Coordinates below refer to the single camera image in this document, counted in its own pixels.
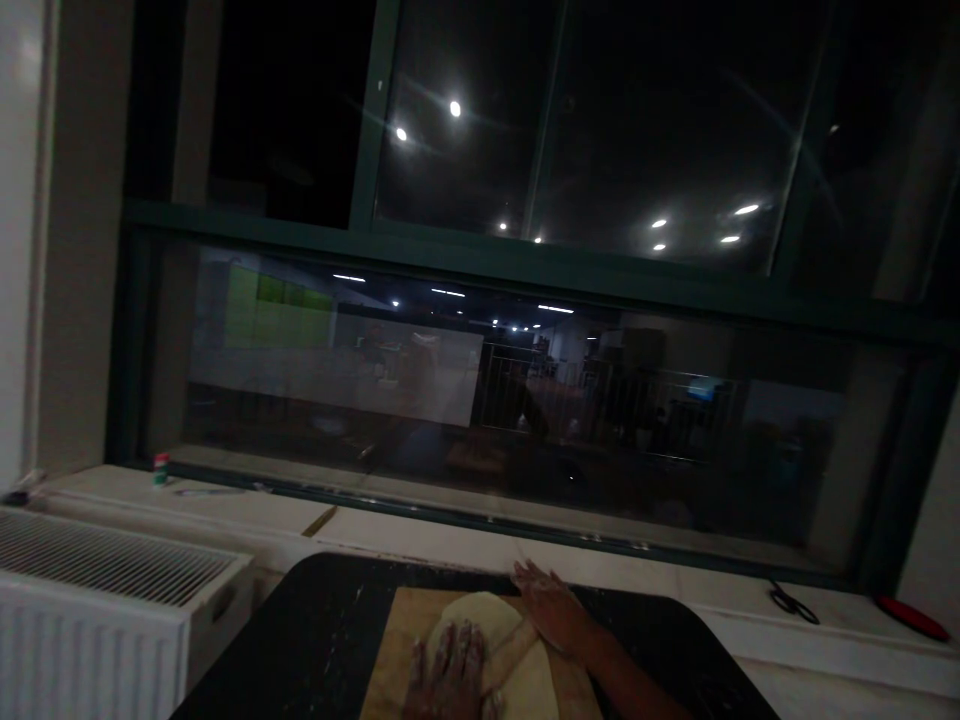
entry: table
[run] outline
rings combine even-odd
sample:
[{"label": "table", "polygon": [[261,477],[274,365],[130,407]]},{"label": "table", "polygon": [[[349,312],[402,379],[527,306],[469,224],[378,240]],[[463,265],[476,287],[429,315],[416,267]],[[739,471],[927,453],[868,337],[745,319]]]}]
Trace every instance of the table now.
[{"label": "table", "polygon": [[[509,578],[321,553],[299,562],[174,713],[355,718],[397,587],[515,595]],[[777,715],[713,633],[671,598],[574,586],[638,665],[697,718]],[[604,717],[609,703],[594,688]]]}]

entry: white windowsill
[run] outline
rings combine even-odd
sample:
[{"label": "white windowsill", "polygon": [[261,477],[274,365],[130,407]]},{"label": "white windowsill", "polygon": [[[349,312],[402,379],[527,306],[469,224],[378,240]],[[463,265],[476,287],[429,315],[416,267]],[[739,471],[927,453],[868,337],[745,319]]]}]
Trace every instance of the white windowsill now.
[{"label": "white windowsill", "polygon": [[530,557],[572,583],[675,598],[748,666],[774,663],[787,672],[825,673],[886,685],[891,692],[941,696],[931,701],[960,699],[956,648],[897,624],[865,597],[786,585],[820,617],[822,625],[815,627],[779,610],[767,596],[768,583],[755,578],[343,507],[308,538],[303,532],[329,505],[258,492],[173,494],[216,487],[178,480],[154,489],[150,473],[100,466],[47,483],[32,507],[243,550],[262,567],[280,572],[330,550],[493,573],[506,573],[515,559]]}]

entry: radiator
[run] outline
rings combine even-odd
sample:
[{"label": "radiator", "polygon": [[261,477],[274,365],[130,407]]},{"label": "radiator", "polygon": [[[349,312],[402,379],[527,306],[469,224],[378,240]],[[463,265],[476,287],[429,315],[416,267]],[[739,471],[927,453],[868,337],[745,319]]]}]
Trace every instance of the radiator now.
[{"label": "radiator", "polygon": [[0,508],[0,718],[167,718],[249,619],[252,560]]}]

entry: hand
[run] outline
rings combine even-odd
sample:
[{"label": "hand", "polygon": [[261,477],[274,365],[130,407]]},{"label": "hand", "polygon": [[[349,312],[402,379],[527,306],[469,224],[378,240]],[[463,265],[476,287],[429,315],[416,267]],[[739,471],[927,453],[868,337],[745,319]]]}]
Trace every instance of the hand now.
[{"label": "hand", "polygon": [[426,649],[417,640],[413,646],[410,685],[403,704],[403,720],[496,720],[501,695],[480,697],[480,674],[485,653],[483,633],[467,622],[457,629],[450,623],[440,636],[433,668],[427,674]]},{"label": "hand", "polygon": [[547,575],[532,560],[526,567],[515,562],[510,579],[544,640],[583,662],[601,630],[563,580],[553,571]]}]

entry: scissors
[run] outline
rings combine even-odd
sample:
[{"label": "scissors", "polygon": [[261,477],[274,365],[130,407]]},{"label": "scissors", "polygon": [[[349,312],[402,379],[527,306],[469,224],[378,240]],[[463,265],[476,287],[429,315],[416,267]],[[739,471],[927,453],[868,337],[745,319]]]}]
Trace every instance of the scissors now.
[{"label": "scissors", "polygon": [[773,590],[770,591],[770,598],[781,610],[788,612],[791,615],[799,615],[811,625],[820,624],[820,618],[814,614],[813,610],[808,608],[799,600],[787,595],[786,591],[777,585],[777,581],[773,578],[770,578],[770,582],[773,583]]}]

